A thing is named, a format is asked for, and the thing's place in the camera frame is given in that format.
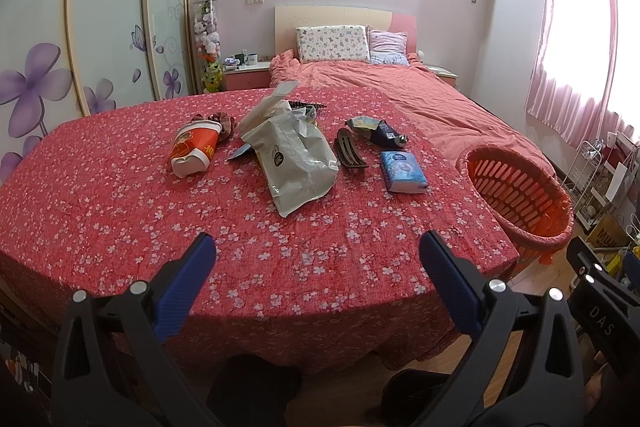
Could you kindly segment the red plaid scrunchie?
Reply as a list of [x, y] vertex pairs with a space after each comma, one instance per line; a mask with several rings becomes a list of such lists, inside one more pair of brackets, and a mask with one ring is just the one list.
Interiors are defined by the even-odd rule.
[[232, 116], [224, 112], [218, 112], [213, 115], [203, 116], [202, 114], [196, 114], [191, 119], [192, 122], [197, 121], [211, 121], [216, 122], [221, 127], [218, 134], [218, 142], [224, 143], [229, 141], [234, 135], [235, 120]]

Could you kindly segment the pink left nightstand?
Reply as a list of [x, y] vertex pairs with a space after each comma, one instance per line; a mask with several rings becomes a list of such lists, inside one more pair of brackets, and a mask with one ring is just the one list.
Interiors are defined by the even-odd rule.
[[270, 63], [258, 62], [226, 70], [221, 87], [224, 91], [266, 89], [270, 81]]

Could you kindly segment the white paper bag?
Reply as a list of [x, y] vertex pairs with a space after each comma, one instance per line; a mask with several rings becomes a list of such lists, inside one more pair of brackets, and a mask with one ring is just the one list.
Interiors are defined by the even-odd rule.
[[293, 108], [286, 99], [296, 81], [278, 84], [239, 123], [244, 143], [265, 173], [277, 212], [283, 218], [331, 191], [338, 161], [316, 125], [313, 108]]

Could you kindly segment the plush toy column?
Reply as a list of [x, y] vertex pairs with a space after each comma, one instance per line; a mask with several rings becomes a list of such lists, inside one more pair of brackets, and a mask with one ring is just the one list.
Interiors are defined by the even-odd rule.
[[195, 80], [198, 91], [215, 93], [224, 79], [220, 64], [217, 0], [196, 0], [192, 18]]

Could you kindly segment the red paper noodle cup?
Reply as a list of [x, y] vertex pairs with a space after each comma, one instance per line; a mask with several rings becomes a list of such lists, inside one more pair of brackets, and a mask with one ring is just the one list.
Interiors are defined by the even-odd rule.
[[169, 166], [178, 178], [205, 172], [215, 155], [222, 126], [209, 119], [194, 120], [176, 134], [169, 155]]

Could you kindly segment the blue tissue pack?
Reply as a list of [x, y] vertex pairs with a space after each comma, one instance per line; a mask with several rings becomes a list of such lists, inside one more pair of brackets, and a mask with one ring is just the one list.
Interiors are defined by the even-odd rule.
[[400, 194], [423, 194], [428, 182], [416, 156], [405, 150], [381, 153], [381, 168], [387, 191]]

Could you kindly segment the white floral pillow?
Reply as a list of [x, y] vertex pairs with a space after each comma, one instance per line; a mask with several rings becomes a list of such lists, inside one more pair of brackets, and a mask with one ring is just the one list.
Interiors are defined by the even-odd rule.
[[362, 25], [297, 27], [296, 46], [302, 63], [370, 62], [367, 28]]

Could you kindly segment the bed with coral duvet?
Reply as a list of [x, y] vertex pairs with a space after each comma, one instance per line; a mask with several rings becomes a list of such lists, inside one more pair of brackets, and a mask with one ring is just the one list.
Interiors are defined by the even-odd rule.
[[354, 61], [303, 63], [287, 50], [270, 62], [271, 86], [297, 80], [311, 88], [372, 88], [381, 91], [416, 125], [447, 159], [478, 144], [519, 153], [553, 176], [551, 162], [534, 142], [451, 87], [414, 54], [409, 64], [374, 65]]

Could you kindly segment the sliding wardrobe with flowers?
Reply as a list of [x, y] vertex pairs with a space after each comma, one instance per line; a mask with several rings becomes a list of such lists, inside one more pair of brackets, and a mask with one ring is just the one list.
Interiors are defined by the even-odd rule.
[[63, 122], [194, 92], [189, 0], [1, 0], [1, 173]]

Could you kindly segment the blue cracker snack wrapper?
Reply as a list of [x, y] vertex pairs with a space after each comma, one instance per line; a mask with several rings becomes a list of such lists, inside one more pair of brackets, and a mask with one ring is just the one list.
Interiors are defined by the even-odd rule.
[[352, 132], [380, 147], [401, 150], [408, 144], [408, 136], [398, 133], [384, 119], [357, 116], [345, 121]]

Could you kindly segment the black comb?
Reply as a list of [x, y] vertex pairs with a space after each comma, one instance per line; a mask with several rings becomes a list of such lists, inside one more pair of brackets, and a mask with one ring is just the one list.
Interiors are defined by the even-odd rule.
[[326, 108], [326, 105], [324, 104], [320, 104], [320, 103], [310, 103], [310, 102], [302, 102], [302, 101], [288, 101], [288, 104], [290, 104], [292, 109], [299, 109], [299, 108], [313, 108], [314, 110], [319, 110], [322, 108]]

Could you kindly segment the pink nightstand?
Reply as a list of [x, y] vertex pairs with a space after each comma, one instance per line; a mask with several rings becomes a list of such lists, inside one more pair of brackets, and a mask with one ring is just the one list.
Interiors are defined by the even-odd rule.
[[435, 65], [426, 65], [426, 68], [434, 75], [436, 75], [439, 79], [448, 83], [449, 86], [457, 88], [458, 76], [453, 72], [449, 72], [448, 69]]
[[224, 91], [266, 89], [270, 81], [270, 63], [258, 62], [226, 70], [221, 87]]

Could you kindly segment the red floral tablecloth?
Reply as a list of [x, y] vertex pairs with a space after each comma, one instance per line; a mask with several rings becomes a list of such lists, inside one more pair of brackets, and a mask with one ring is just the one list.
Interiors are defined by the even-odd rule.
[[215, 239], [217, 261], [180, 333], [169, 341], [188, 371], [240, 353], [308, 372], [344, 369], [370, 352], [397, 369], [446, 348], [456, 334], [419, 260], [435, 230], [494, 277], [518, 254], [450, 162], [409, 117], [372, 88], [299, 88], [333, 139], [344, 121], [384, 118], [409, 138], [428, 187], [386, 190], [380, 153], [341, 171], [326, 196], [281, 217], [252, 158], [221, 147], [209, 169], [180, 179], [168, 166], [177, 129], [195, 115], [246, 115], [262, 91], [187, 96], [61, 124], [1, 187], [1, 276], [32, 314], [60, 324], [82, 288], [113, 295], [149, 280], [193, 239]]

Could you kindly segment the orange plastic laundry basket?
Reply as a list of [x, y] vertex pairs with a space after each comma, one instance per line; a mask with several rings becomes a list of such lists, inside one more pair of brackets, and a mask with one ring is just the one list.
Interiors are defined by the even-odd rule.
[[518, 251], [516, 272], [550, 265], [572, 237], [574, 209], [555, 176], [525, 156], [495, 145], [470, 146], [457, 168], [471, 181]]

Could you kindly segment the pink striped pillow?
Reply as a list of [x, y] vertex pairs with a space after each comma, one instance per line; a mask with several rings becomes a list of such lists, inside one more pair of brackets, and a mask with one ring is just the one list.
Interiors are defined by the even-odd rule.
[[408, 34], [405, 31], [377, 30], [367, 27], [370, 63], [408, 66]]

